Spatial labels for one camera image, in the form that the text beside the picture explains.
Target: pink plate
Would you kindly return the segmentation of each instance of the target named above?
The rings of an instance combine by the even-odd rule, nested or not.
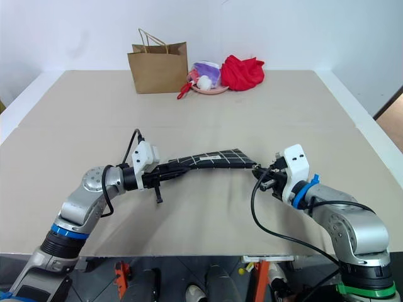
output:
[[[199,88],[197,88],[196,85],[193,85],[191,87],[194,91],[203,93],[203,94],[218,94],[218,93],[223,93],[224,91],[226,91],[229,87],[228,86],[221,86],[219,85],[219,87],[217,88],[213,88],[211,90],[201,90]]]

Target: white sneaker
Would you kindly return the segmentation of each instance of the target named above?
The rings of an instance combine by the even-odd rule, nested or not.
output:
[[[276,262],[270,262],[269,266],[269,281],[273,282],[274,279],[283,279],[287,283],[287,278],[285,277],[284,271]]]
[[[206,298],[206,294],[196,285],[189,285],[186,288],[186,302],[199,302]]]

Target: red cloth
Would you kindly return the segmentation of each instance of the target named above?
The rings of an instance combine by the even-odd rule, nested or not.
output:
[[[263,64],[263,61],[256,58],[241,61],[230,55],[221,67],[221,85],[236,91],[253,88],[263,82]]]

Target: paper bag handle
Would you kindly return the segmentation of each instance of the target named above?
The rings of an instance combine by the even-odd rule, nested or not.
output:
[[[148,46],[150,46],[150,41],[149,41],[149,38],[150,38],[150,39],[151,39],[152,41],[154,41],[156,44],[158,44],[158,45],[160,45],[160,46],[165,46],[166,53],[168,54],[168,46],[167,46],[163,41],[161,41],[160,39],[158,39],[158,38],[156,38],[156,37],[150,35],[148,32],[146,32],[146,31],[142,30],[141,28],[139,28],[139,33],[140,33],[140,36],[141,36],[141,40],[143,41],[143,46],[144,46],[144,52],[145,52],[145,53],[147,53],[147,47],[145,47],[145,43],[144,43],[144,39],[143,39],[142,32],[143,32],[143,34],[145,35],[145,37],[147,38],[147,45],[148,45]]]

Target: table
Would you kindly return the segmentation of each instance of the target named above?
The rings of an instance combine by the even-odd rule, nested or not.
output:
[[[134,128],[162,162],[239,148],[268,165],[300,143],[311,174],[373,208],[403,250],[403,190],[343,108],[312,71],[269,71],[245,92],[136,94],[130,71],[67,71],[0,146],[0,252],[29,254],[45,238],[65,198],[97,165],[117,164]],[[191,171],[153,190],[112,202],[82,255],[309,255],[253,222],[250,171]],[[301,212],[258,193],[262,224],[332,252],[327,233]]]

